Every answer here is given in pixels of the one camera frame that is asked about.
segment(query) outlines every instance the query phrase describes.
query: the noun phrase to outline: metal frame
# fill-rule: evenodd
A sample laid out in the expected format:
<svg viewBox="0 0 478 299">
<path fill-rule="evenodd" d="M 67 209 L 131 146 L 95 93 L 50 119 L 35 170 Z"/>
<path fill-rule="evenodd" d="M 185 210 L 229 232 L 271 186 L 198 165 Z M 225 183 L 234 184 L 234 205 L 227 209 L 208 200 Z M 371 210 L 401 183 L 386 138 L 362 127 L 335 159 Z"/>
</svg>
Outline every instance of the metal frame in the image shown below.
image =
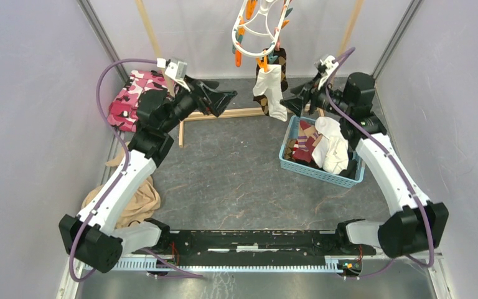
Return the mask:
<svg viewBox="0 0 478 299">
<path fill-rule="evenodd" d="M 89 21 L 92 30 L 94 30 L 94 33 L 98 37 L 98 40 L 101 43 L 101 46 L 105 50 L 105 53 L 107 56 L 109 56 L 109 59 L 111 62 L 115 62 L 117 60 L 120 60 L 120 57 L 118 57 L 118 54 L 116 53 L 115 47 L 113 46 L 113 43 L 111 43 L 111 40 L 107 36 L 107 32 L 105 32 L 105 29 L 101 25 L 100 19 L 96 15 L 96 12 L 94 11 L 92 4 L 90 3 L 89 0 L 77 0 L 77 3 L 80 5 L 82 8 L 83 14 Z M 129 79 L 129 76 L 127 74 L 126 69 L 122 65 L 117 65 L 116 71 L 118 72 L 118 75 L 124 80 L 127 81 Z"/>
<path fill-rule="evenodd" d="M 423 2 L 423 0 L 411 0 L 410 5 L 408 6 L 408 9 L 404 13 L 404 16 L 398 23 L 398 26 L 395 29 L 395 32 L 393 33 L 393 36 L 391 37 L 388 45 L 386 46 L 386 49 L 382 53 L 382 56 L 378 60 L 377 66 L 375 67 L 375 70 L 373 70 L 373 78 L 378 78 L 380 76 L 380 73 L 384 69 L 385 64 L 391 57 L 391 54 L 395 50 L 396 46 L 398 45 L 399 40 L 402 38 L 404 35 L 406 28 L 410 24 L 411 20 L 413 19 L 413 16 L 417 12 L 417 10 L 420 7 L 420 4 Z"/>
</svg>

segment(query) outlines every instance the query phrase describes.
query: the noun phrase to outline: pink camouflage bag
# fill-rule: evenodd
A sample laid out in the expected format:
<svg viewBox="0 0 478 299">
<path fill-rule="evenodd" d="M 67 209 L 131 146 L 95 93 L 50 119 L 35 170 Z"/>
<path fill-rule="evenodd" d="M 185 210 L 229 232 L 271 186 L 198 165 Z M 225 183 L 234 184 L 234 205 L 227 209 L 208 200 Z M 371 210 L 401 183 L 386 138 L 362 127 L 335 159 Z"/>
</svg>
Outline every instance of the pink camouflage bag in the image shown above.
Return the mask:
<svg viewBox="0 0 478 299">
<path fill-rule="evenodd" d="M 166 81 L 162 74 L 154 70 L 150 72 L 131 71 L 124 88 L 109 106 L 109 115 L 107 116 L 109 124 L 121 131 L 136 132 L 135 123 L 138 120 L 136 110 L 140 103 L 140 96 L 149 90 L 166 91 L 167 95 Z"/>
</svg>

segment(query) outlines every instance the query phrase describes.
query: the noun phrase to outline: plastic laundry basket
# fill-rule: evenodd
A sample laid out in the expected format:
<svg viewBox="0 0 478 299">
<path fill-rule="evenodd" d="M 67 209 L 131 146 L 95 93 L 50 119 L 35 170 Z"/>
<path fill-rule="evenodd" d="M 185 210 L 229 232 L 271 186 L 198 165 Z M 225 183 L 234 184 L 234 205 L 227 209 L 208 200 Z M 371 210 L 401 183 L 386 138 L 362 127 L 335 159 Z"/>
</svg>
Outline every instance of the plastic laundry basket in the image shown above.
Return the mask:
<svg viewBox="0 0 478 299">
<path fill-rule="evenodd" d="M 343 176 L 338 176 L 336 174 L 328 173 L 324 170 L 314 169 L 312 167 L 308 167 L 305 165 L 298 164 L 296 162 L 288 161 L 283 159 L 283 153 L 285 152 L 285 146 L 287 146 L 289 139 L 297 139 L 298 138 L 298 129 L 299 129 L 299 121 L 304 120 L 311 125 L 314 125 L 315 120 L 305 117 L 297 117 L 296 115 L 292 116 L 290 119 L 290 123 L 285 134 L 285 138 L 283 140 L 283 144 L 281 145 L 281 150 L 279 151 L 279 160 L 281 162 L 281 168 L 287 169 L 290 171 L 294 171 L 295 173 L 303 174 L 305 176 L 310 176 L 311 178 L 320 179 L 322 181 L 336 184 L 342 187 L 351 188 L 352 186 L 358 184 L 363 180 L 363 171 L 365 170 L 365 163 L 362 161 L 360 157 L 356 153 L 353 154 L 353 159 L 358 161 L 357 169 L 356 169 L 356 177 L 355 179 L 348 179 L 344 178 Z"/>
</svg>

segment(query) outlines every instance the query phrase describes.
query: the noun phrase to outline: cable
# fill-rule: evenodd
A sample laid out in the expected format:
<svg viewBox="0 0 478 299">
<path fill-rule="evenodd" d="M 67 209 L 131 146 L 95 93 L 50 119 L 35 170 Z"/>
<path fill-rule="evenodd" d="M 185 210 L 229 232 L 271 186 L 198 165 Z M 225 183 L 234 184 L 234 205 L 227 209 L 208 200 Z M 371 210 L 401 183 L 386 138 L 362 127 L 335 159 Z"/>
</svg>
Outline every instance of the cable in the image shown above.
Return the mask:
<svg viewBox="0 0 478 299">
<path fill-rule="evenodd" d="M 149 59 L 129 58 L 129 59 L 118 60 L 118 61 L 113 62 L 112 64 L 109 64 L 109 66 L 107 66 L 107 68 L 105 68 L 103 70 L 103 72 L 100 75 L 100 78 L 98 79 L 98 83 L 96 85 L 96 105 L 98 107 L 98 111 L 100 112 L 100 116 L 101 116 L 101 119 L 103 120 L 103 122 L 105 122 L 105 124 L 109 127 L 109 129 L 111 129 L 111 131 L 115 134 L 115 137 L 118 140 L 118 142 L 120 142 L 120 144 L 122 145 L 123 151 L 125 153 L 125 160 L 126 161 L 124 162 L 124 165 L 122 167 L 122 171 L 116 176 L 113 183 L 107 188 L 105 193 L 103 193 L 103 195 L 100 197 L 100 199 L 94 205 L 94 207 L 91 211 L 97 211 L 98 210 L 101 203 L 105 200 L 105 198 L 107 198 L 107 195 L 109 195 L 109 193 L 114 189 L 116 184 L 118 184 L 118 182 L 122 178 L 122 176 L 123 176 L 122 172 L 125 172 L 127 170 L 127 167 L 129 166 L 129 161 L 131 159 L 131 157 L 129 156 L 129 149 L 125 145 L 125 142 L 123 141 L 120 134 L 118 134 L 118 132 L 109 124 L 109 121 L 107 120 L 107 116 L 103 112 L 103 109 L 101 107 L 101 102 L 100 102 L 100 87 L 101 87 L 101 83 L 103 81 L 103 78 L 105 78 L 105 75 L 107 74 L 107 72 L 109 72 L 110 69 L 112 69 L 113 67 L 116 67 L 119 64 L 123 64 L 123 63 L 126 63 L 126 62 L 143 62 L 143 63 L 147 63 L 147 64 L 156 64 L 157 63 L 156 60 L 149 60 Z M 78 233 L 74 237 L 74 241 L 72 242 L 72 247 L 70 248 L 70 255 L 69 255 L 69 258 L 68 258 L 68 272 L 69 272 L 70 277 L 72 278 L 72 280 L 74 280 L 75 282 L 83 282 L 87 278 L 89 278 L 92 275 L 92 273 L 95 272 L 95 269 L 93 269 L 89 273 L 87 273 L 87 275 L 85 275 L 82 278 L 78 278 L 76 276 L 76 273 L 74 272 L 74 256 L 76 256 L 76 249 L 78 247 L 78 241 L 81 239 L 83 231 L 87 227 L 88 223 L 91 221 L 92 217 L 93 217 L 93 214 L 89 213 L 87 218 L 83 221 L 82 226 L 80 226 L 80 228 L 78 229 Z"/>
<path fill-rule="evenodd" d="M 171 269 L 173 269 L 177 272 L 180 272 L 180 273 L 184 274 L 183 276 L 170 276 L 170 277 L 161 277 L 161 278 L 203 278 L 202 275 L 195 274 L 195 273 L 190 273 L 188 271 L 184 271 L 183 269 L 181 269 L 179 267 L 176 267 L 175 265 L 171 265 L 166 260 L 164 260 L 163 258 L 158 256 L 158 254 L 154 253 L 151 249 L 142 248 L 141 250 L 151 254 L 155 259 L 162 262 L 168 268 L 171 268 Z"/>
<path fill-rule="evenodd" d="M 344 62 L 347 60 L 347 58 L 349 58 L 349 56 L 354 52 L 354 50 L 355 50 L 355 47 L 351 47 L 349 50 L 345 51 L 342 55 L 340 55 L 338 58 L 336 58 L 335 61 L 338 62 L 339 65 L 336 68 L 336 70 L 329 76 L 329 78 L 327 79 L 327 83 L 332 81 L 332 79 L 334 78 L 334 75 L 336 74 L 336 71 L 338 71 L 340 69 L 342 64 L 344 64 Z M 407 257 L 410 260 L 414 261 L 415 263 L 419 264 L 420 266 L 428 267 L 428 268 L 433 266 L 433 263 L 435 261 L 435 251 L 434 251 L 434 248 L 433 248 L 433 246 L 434 246 L 433 236 L 431 234 L 431 227 L 429 226 L 428 215 L 426 214 L 426 211 L 424 210 L 424 206 L 422 205 L 422 202 L 420 201 L 419 197 L 416 195 L 415 190 L 413 189 L 413 186 L 410 183 L 410 180 L 408 179 L 408 177 L 406 176 L 406 174 L 404 173 L 404 171 L 402 170 L 402 168 L 400 167 L 400 165 L 398 164 L 396 159 L 387 150 L 387 148 L 383 144 L 378 142 L 378 140 L 376 140 L 371 134 L 367 133 L 367 131 L 365 131 L 364 128 L 362 128 L 356 121 L 354 121 L 351 117 L 349 117 L 347 114 L 345 114 L 333 102 L 333 100 L 330 98 L 328 90 L 326 90 L 326 97 L 327 97 L 330 105 L 333 107 L 334 110 L 336 110 L 336 112 L 339 115 L 341 115 L 343 118 L 345 118 L 349 123 L 351 123 L 351 125 L 353 125 L 356 129 L 358 129 L 358 131 L 362 132 L 362 134 L 364 134 L 367 138 L 369 138 L 371 141 L 373 141 L 384 152 L 384 154 L 389 157 L 389 160 L 391 161 L 391 163 L 393 163 L 395 169 L 398 171 L 398 174 L 402 178 L 402 181 L 404 181 L 404 183 L 406 184 L 406 187 L 408 188 L 408 191 L 410 192 L 410 197 L 412 197 L 413 200 L 415 200 L 415 203 L 417 204 L 418 209 L 420 210 L 420 213 L 422 215 L 422 220 L 423 220 L 423 223 L 424 223 L 424 228 L 426 230 L 426 237 L 428 239 L 428 247 L 429 247 L 428 248 L 429 249 L 429 261 L 428 261 L 428 263 L 424 263 L 424 262 L 412 257 L 411 255 L 407 255 Z"/>
</svg>

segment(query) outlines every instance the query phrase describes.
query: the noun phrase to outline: orange clip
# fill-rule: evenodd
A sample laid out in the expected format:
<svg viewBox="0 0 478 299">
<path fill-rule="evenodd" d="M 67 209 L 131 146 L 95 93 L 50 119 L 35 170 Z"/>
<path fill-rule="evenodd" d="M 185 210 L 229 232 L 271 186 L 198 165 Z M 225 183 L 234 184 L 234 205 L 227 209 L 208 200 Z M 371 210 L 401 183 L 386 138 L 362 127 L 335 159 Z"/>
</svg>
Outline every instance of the orange clip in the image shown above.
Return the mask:
<svg viewBox="0 0 478 299">
<path fill-rule="evenodd" d="M 259 65 L 259 68 L 263 69 L 265 73 L 268 72 L 268 58 L 266 58 L 266 55 L 263 57 L 263 61 L 257 58 L 257 65 Z"/>
<path fill-rule="evenodd" d="M 239 23 L 239 25 L 243 25 L 245 23 L 245 20 L 243 19 L 243 17 L 239 17 L 241 19 L 241 22 Z M 239 29 L 237 29 L 237 34 L 242 36 L 244 35 L 246 32 L 246 29 L 244 27 L 241 27 Z"/>
<path fill-rule="evenodd" d="M 239 51 L 238 49 L 235 49 L 235 66 L 236 67 L 241 67 L 242 58 L 243 58 L 243 54 L 241 53 L 241 51 Z"/>
<path fill-rule="evenodd" d="M 250 18 L 254 14 L 256 5 L 257 5 L 257 0 L 250 0 L 246 4 L 246 19 L 247 20 L 250 20 Z"/>
</svg>

